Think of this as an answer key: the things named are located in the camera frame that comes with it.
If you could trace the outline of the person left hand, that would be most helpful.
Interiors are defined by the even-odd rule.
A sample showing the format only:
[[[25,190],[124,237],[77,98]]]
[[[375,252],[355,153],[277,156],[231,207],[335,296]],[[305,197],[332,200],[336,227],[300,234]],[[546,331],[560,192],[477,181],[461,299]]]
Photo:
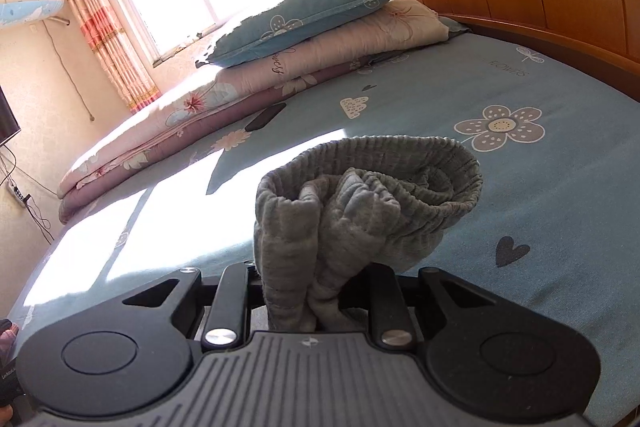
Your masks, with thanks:
[[[22,392],[14,374],[14,363],[10,361],[18,331],[9,319],[1,320],[1,425],[5,426],[13,416],[12,402]]]

